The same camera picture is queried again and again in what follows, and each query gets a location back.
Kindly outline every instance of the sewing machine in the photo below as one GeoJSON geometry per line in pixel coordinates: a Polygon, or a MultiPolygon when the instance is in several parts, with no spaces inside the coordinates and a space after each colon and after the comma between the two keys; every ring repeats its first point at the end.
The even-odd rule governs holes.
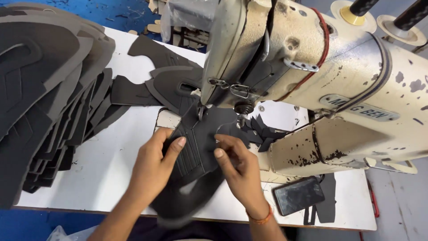
{"type": "Polygon", "coordinates": [[[207,105],[283,101],[319,118],[276,141],[281,175],[367,169],[417,173],[428,156],[428,60],[289,0],[220,1],[204,66],[207,105]]]}

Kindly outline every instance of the metal plate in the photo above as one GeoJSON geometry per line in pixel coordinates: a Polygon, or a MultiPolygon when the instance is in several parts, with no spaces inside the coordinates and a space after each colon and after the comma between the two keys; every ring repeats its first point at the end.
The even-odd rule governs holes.
{"type": "MultiPolygon", "coordinates": [[[[334,110],[344,105],[349,100],[350,100],[349,98],[346,98],[337,94],[329,94],[321,97],[319,102],[327,106],[329,109],[334,110]]],[[[380,108],[373,107],[371,105],[367,105],[364,103],[360,103],[345,111],[349,113],[357,114],[366,118],[370,118],[375,121],[380,121],[380,122],[394,121],[400,118],[400,114],[382,110],[380,108]]]]}

